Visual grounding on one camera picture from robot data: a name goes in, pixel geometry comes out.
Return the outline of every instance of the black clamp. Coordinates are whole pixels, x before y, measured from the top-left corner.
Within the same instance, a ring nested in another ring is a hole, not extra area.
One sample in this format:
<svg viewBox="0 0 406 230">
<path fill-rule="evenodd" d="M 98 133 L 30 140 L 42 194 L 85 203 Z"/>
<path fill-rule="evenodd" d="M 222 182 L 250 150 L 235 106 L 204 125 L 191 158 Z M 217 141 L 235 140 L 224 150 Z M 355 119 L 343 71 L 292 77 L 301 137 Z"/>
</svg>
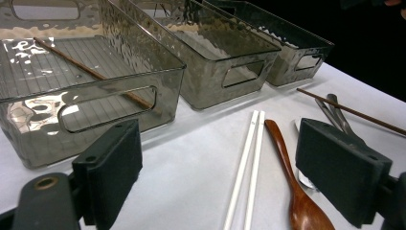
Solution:
<svg viewBox="0 0 406 230">
<path fill-rule="evenodd" d="M 406 229 L 406 172 L 389 176 L 393 161 L 329 124 L 302 119 L 296 166 L 352 225 Z"/>
<path fill-rule="evenodd" d="M 27 183 L 0 229 L 80 229 L 79 220 L 110 229 L 143 167 L 137 120 L 114 125 L 73 162 L 73 172 Z"/>
</svg>

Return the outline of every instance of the smoky gray plastic bin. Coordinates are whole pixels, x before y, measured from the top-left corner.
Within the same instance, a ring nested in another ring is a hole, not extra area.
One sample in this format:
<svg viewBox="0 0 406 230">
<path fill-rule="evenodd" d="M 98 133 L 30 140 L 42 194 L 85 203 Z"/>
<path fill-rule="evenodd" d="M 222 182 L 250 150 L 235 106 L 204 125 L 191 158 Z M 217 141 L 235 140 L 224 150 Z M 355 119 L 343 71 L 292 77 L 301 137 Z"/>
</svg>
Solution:
<svg viewBox="0 0 406 230">
<path fill-rule="evenodd" d="M 203 0 L 202 4 L 250 25 L 254 33 L 282 49 L 267 78 L 275 86 L 312 79 L 334 47 L 332 42 L 249 2 Z"/>
<path fill-rule="evenodd" d="M 260 90 L 280 51 L 195 1 L 123 0 L 119 7 L 186 62 L 180 94 L 196 110 Z"/>
<path fill-rule="evenodd" d="M 21 7 L 41 6 L 16 2 L 0 2 L 0 126 L 27 168 L 79 154 L 123 120 L 138 119 L 140 131 L 173 121 L 186 64 L 120 9 L 105 0 L 58 1 L 54 11 L 77 16 L 27 19 Z"/>
</svg>

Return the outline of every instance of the bin handle cutout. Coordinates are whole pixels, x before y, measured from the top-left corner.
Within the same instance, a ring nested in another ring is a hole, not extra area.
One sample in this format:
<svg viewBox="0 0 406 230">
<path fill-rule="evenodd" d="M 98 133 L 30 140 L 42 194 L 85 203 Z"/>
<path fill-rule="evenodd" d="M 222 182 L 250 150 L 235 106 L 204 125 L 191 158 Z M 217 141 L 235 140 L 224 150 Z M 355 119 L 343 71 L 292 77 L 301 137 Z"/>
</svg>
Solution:
<svg viewBox="0 0 406 230">
<path fill-rule="evenodd" d="M 128 98 L 128 95 L 143 97 L 148 101 L 150 106 L 144 107 Z M 62 130 L 69 133 L 84 132 L 96 127 L 116 123 L 150 110 L 159 113 L 159 109 L 154 109 L 156 97 L 157 88 L 151 85 L 102 98 L 66 104 L 59 110 L 57 117 Z"/>
<path fill-rule="evenodd" d="M 263 68 L 263 60 L 232 66 L 224 75 L 221 86 L 232 87 L 247 81 L 256 80 Z"/>
<path fill-rule="evenodd" d="M 303 56 L 296 65 L 295 71 L 309 69 L 317 66 L 322 59 L 322 55 Z"/>
</svg>

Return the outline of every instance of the chopstick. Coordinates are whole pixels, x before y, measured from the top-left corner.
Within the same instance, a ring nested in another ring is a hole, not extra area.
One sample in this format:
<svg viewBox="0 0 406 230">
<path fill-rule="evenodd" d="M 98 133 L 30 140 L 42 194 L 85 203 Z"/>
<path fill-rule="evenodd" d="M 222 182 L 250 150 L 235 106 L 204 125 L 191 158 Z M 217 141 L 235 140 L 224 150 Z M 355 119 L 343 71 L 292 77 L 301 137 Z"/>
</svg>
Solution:
<svg viewBox="0 0 406 230">
<path fill-rule="evenodd" d="M 254 132 L 255 132 L 256 126 L 258 125 L 257 141 L 256 141 L 255 153 L 254 153 L 255 155 L 254 155 L 253 167 L 252 167 L 252 171 L 251 171 L 250 187 L 249 187 L 247 208 L 245 211 L 245 221 L 244 221 L 244 230 L 251 229 L 252 216 L 253 216 L 253 210 L 254 210 L 254 199 L 255 199 L 257 180 L 258 180 L 260 148 L 261 148 L 261 144 L 262 144 L 262 133 L 263 133 L 264 121 L 265 121 L 265 112 L 264 111 L 258 112 L 257 110 L 254 110 L 253 116 L 251 118 L 251 123 L 249 125 L 247 138 L 245 140 L 244 151 L 241 155 L 241 160 L 239 162 L 237 178 L 236 178 L 236 182 L 234 184 L 234 189 L 232 192 L 229 208 L 227 211 L 227 217 L 226 217 L 226 220 L 224 223 L 224 228 L 223 228 L 224 230 L 229 230 L 233 223 L 234 213 L 235 213 L 236 206 L 237 206 L 237 199 L 238 199 L 239 191 L 241 189 L 242 178 L 244 176 L 245 167 L 247 165 L 248 155 L 249 155 L 250 148 L 251 148 L 251 143 L 254 138 Z"/>
<path fill-rule="evenodd" d="M 241 160 L 239 162 L 237 178 L 236 178 L 236 182 L 234 184 L 234 189 L 233 189 L 233 192 L 231 195 L 231 200 L 230 200 L 229 208 L 227 211 L 227 217 L 224 222 L 224 228 L 223 228 L 224 230 L 231 229 L 231 224 L 233 223 L 234 212 L 235 212 L 236 206 L 237 206 L 237 199 L 238 199 L 239 191 L 241 189 L 242 177 L 244 176 L 245 166 L 247 165 L 248 154 L 250 152 L 252 139 L 254 137 L 254 130 L 257 125 L 258 114 L 259 114 L 259 112 L 257 110 L 254 110 L 253 116 L 251 118 L 251 123 L 249 125 L 247 138 L 245 140 L 244 151 L 242 152 Z"/>
<path fill-rule="evenodd" d="M 91 75 L 93 78 L 98 79 L 98 80 L 107 80 L 107 77 L 99 74 L 98 72 L 90 69 L 89 67 L 87 67 L 86 65 L 78 62 L 77 60 L 66 56 L 65 54 L 63 54 L 62 52 L 60 52 L 57 48 L 54 48 L 50 45 L 48 45 L 47 43 L 45 43 L 43 40 L 39 39 L 38 37 L 34 37 L 34 40 L 43 48 L 47 49 L 48 51 L 55 53 L 57 55 L 59 55 L 60 57 L 66 59 L 67 61 L 71 62 L 72 64 L 76 65 L 79 69 L 83 70 L 84 72 L 88 73 L 89 75 Z M 153 104 L 147 102 L 146 100 L 132 94 L 132 93 L 126 93 L 125 94 L 130 100 L 134 101 L 135 103 L 139 104 L 142 108 L 144 109 L 151 109 L 153 107 Z"/>
<path fill-rule="evenodd" d="M 308 96 L 310 96 L 310 97 L 313 97 L 313 98 L 315 98 L 315 99 L 318 99 L 318 100 L 320 100 L 320 101 L 322 101 L 322 102 L 325 102 L 325 103 L 327 103 L 327 104 L 331 104 L 331 105 L 333 105 L 333 106 L 335 106 L 335 107 L 338 107 L 338 108 L 341 108 L 341 109 L 343 109 L 343 110 L 346 110 L 347 112 L 352 113 L 352 114 L 354 114 L 354 115 L 356 115 L 356 116 L 358 116 L 358 117 L 364 118 L 364 119 L 366 119 L 366 120 L 368 120 L 368 121 L 370 121 L 370 122 L 373 122 L 373 123 L 375 123 L 375 124 L 378 124 L 378 125 L 380 125 L 380 126 L 383 126 L 383 127 L 385 127 L 385 128 L 388 128 L 388 129 L 390 129 L 390 130 L 392 130 L 392 131 L 398 132 L 398 133 L 400 133 L 400 134 L 402 134 L 402 135 L 406 135 L 406 130 L 404 130 L 404 129 L 400 128 L 400 127 L 392 126 L 392 125 L 390 125 L 390 124 L 388 124 L 388 123 L 385 123 L 385 122 L 382 122 L 382 121 L 380 121 L 380 120 L 378 120 L 378 119 L 375 119 L 375 118 L 373 118 L 373 117 L 370 117 L 370 116 L 368 116 L 368 115 L 366 115 L 366 114 L 364 114 L 364 113 L 355 111 L 355 110 L 353 110 L 353 109 L 351 109 L 351 108 L 345 107 L 345 106 L 340 105 L 340 104 L 338 104 L 338 103 L 335 103 L 335 102 L 333 102 L 333 101 L 331 101 L 331 100 L 327 100 L 327 99 L 324 99 L 324 98 L 322 98 L 322 97 L 320 97 L 320 96 L 317 96 L 317 95 L 315 95 L 315 94 L 309 93 L 309 92 L 307 92 L 307 91 L 305 91 L 305 90 L 303 90 L 303 89 L 301 89 L 301 88 L 297 88 L 297 90 L 298 90 L 299 92 L 301 92 L 301 93 L 304 93 L 304 94 L 306 94 L 306 95 L 308 95 Z"/>
<path fill-rule="evenodd" d="M 260 148 L 261 148 L 261 144 L 262 144 L 262 133 L 263 133 L 264 122 L 265 122 L 265 112 L 261 111 L 259 113 L 257 142 L 256 142 L 256 146 L 255 146 L 253 169 L 251 172 L 250 190 L 249 190 L 249 194 L 248 194 L 247 210 L 245 213 L 244 230 L 251 229 L 251 222 L 252 222 L 252 216 L 253 216 L 253 210 L 254 210 L 254 198 L 255 198 L 255 191 L 257 188 L 257 180 L 258 180 Z"/>
</svg>

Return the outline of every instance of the white table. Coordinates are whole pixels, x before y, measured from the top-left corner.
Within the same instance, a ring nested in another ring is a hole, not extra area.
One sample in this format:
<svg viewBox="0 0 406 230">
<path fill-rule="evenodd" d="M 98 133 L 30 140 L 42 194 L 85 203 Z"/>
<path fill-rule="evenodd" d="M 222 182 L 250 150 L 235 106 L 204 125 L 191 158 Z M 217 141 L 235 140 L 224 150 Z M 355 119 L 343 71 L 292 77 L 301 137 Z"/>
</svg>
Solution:
<svg viewBox="0 0 406 230">
<path fill-rule="evenodd" d="M 174 122 L 142 133 L 144 167 L 113 229 L 222 229 L 254 110 L 265 111 L 265 118 L 278 124 L 296 173 L 294 156 L 298 132 L 294 121 L 304 117 L 329 123 L 314 99 L 298 92 L 297 87 L 322 97 L 334 93 L 342 105 L 406 128 L 406 103 L 326 63 L 312 80 L 281 88 L 266 83 L 259 92 L 203 111 L 191 110 L 180 98 Z M 353 130 L 369 147 L 394 160 L 392 176 L 399 177 L 406 171 L 404 136 L 344 113 Z M 0 148 L 1 213 L 16 206 L 21 188 L 31 179 L 44 173 L 71 172 L 72 159 L 45 169 L 26 169 L 3 133 Z M 248 178 L 243 180 L 233 229 L 243 227 Z M 325 211 L 336 229 L 357 229 L 323 194 L 305 191 Z M 265 129 L 252 229 L 289 229 L 289 201 L 290 190 L 281 161 Z M 363 225 L 362 229 L 380 229 L 382 221 L 377 214 L 373 224 Z"/>
</svg>

